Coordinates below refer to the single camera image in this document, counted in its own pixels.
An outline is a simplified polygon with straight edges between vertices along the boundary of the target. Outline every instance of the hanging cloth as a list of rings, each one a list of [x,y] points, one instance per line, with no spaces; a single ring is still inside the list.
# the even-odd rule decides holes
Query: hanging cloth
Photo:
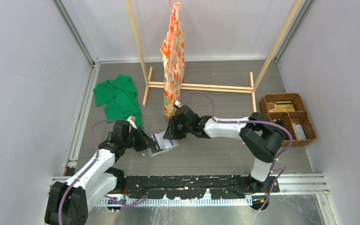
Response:
[[[173,103],[180,99],[181,83],[184,76],[184,42],[181,30],[180,3],[171,9],[169,29],[161,46],[164,63],[164,109],[165,116],[174,115]]]

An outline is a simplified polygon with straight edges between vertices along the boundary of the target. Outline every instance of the green cloth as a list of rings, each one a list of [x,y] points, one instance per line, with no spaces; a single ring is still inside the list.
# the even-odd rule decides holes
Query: green cloth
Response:
[[[137,103],[137,91],[132,78],[119,74],[116,80],[99,83],[94,89],[96,105],[104,108],[107,120],[127,119],[133,115],[135,124],[144,130],[142,113]]]

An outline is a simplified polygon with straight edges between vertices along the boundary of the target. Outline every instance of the metal floor plate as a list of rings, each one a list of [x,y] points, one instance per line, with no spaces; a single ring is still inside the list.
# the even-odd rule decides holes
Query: metal floor plate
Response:
[[[324,225],[315,195],[273,195],[259,213],[249,206],[136,207],[111,213],[95,207],[89,225]]]

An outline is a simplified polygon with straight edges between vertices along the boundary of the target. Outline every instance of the white wall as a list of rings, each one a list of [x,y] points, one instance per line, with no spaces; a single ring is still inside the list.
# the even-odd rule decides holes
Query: white wall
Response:
[[[89,71],[51,0],[0,0],[0,225],[43,222]]]
[[[316,129],[307,148],[340,224],[360,224],[360,1],[315,1],[279,64]]]
[[[100,60],[139,59],[126,0],[63,0]],[[145,59],[159,51],[169,25],[168,0],[133,0]],[[178,0],[185,57],[265,58],[293,0]]]

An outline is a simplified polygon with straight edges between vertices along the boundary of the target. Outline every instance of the white cable clip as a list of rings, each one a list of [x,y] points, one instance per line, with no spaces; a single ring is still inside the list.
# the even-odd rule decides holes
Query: white cable clip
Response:
[[[135,122],[133,122],[133,121],[131,120],[131,118],[132,118],[132,116],[129,116],[129,118],[126,119],[126,121],[128,121],[128,122],[130,123],[130,125],[132,125],[132,127],[133,127],[134,129],[137,129],[137,126],[136,126]]]
[[[177,106],[177,107],[180,107],[180,106],[181,106],[180,104],[181,104],[181,102],[179,102],[178,100],[176,100],[176,101],[174,102],[174,105]]]

